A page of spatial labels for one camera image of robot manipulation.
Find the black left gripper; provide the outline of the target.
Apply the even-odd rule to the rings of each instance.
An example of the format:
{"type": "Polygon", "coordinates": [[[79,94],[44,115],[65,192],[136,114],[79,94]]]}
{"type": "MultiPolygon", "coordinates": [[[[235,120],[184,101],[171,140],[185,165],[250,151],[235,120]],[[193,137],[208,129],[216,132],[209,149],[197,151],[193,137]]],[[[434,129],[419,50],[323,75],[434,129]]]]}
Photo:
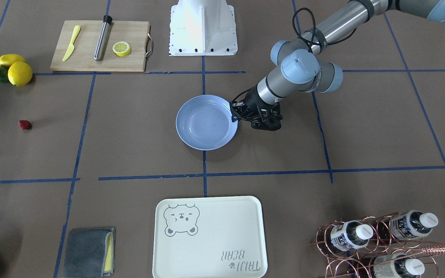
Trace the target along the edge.
{"type": "Polygon", "coordinates": [[[233,122],[246,121],[253,129],[265,131],[277,131],[282,127],[279,102],[268,104],[263,101],[256,87],[238,94],[229,105],[233,122]]]}

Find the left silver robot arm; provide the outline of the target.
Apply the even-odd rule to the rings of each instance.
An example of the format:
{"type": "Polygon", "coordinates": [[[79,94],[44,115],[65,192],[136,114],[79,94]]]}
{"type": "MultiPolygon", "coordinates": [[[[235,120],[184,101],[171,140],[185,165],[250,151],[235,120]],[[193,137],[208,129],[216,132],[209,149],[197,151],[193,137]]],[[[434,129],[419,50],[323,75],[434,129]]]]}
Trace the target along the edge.
{"type": "Polygon", "coordinates": [[[309,8],[300,8],[292,16],[296,39],[274,44],[270,52],[274,69],[242,92],[243,99],[236,96],[229,103],[231,122],[246,121],[253,129],[277,131],[283,119],[280,102],[291,93],[337,90],[344,77],[341,67],[320,61],[317,56],[328,46],[350,38],[374,16],[389,10],[445,22],[445,0],[350,0],[319,23],[309,8]]]}

